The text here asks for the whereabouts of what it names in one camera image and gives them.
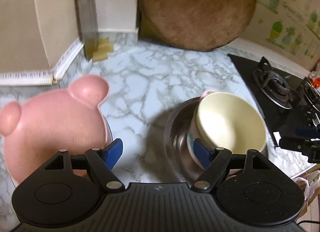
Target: round wooden cutting board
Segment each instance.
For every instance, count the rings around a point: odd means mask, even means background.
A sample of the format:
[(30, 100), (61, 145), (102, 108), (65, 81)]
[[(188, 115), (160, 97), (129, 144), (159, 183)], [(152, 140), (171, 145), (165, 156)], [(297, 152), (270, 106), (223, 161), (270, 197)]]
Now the round wooden cutting board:
[(168, 45), (208, 51), (236, 39), (249, 24), (256, 0), (139, 0), (141, 13)]

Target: metal pin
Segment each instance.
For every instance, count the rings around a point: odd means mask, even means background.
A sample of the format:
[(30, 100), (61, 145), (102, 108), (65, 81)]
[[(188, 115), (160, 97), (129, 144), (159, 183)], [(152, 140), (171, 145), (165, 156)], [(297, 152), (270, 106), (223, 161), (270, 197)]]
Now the metal pin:
[(210, 183), (205, 180), (196, 181), (193, 185), (197, 189), (207, 189), (210, 187)]
[(109, 181), (106, 186), (108, 189), (120, 189), (122, 187), (122, 183), (114, 180)]

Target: countertop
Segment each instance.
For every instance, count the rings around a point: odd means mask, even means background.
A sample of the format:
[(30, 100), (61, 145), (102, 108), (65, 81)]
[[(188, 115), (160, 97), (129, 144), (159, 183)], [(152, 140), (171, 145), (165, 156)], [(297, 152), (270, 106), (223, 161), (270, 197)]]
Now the countertop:
[[(113, 172), (126, 186), (129, 182), (174, 182), (164, 155), (163, 132), (175, 107), (213, 88), (234, 93), (257, 108), (228, 53), (260, 60), (227, 46), (193, 52), (138, 42), (137, 47), (119, 49), (108, 60), (93, 64), (86, 61), (82, 50), (56, 86), (1, 87), (0, 108), (12, 100), (24, 103), (39, 93), (68, 87), (81, 75), (98, 74), (110, 84), (109, 97), (100, 110), (113, 138), (121, 138), (124, 144)], [(9, 231), (18, 220), (11, 206), (14, 186), (4, 164), (3, 139), (0, 142), (0, 231)], [(274, 149), (270, 135), (267, 146), (269, 159), (290, 177), (312, 166), (300, 153)]]

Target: pink bear-shaped lid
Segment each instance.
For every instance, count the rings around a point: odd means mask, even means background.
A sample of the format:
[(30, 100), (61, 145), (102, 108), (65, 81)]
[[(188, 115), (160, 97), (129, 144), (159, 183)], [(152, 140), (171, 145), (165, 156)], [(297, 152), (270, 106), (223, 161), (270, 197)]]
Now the pink bear-shaped lid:
[(42, 93), (25, 104), (13, 101), (0, 111), (4, 159), (18, 184), (60, 149), (82, 154), (110, 141), (98, 106), (109, 94), (108, 83), (85, 75), (68, 89)]

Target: ribbed black surface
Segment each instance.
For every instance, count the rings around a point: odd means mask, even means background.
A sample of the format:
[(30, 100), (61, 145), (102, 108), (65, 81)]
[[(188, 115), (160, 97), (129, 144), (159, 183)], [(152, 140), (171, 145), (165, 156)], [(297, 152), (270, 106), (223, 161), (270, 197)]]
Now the ribbed black surface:
[(252, 232), (303, 231), (295, 223), (279, 228), (243, 225), (223, 213), (209, 194), (191, 191), (187, 184), (133, 183), (130, 189), (108, 195), (100, 208), (81, 222), (63, 228), (22, 224), (15, 232)]

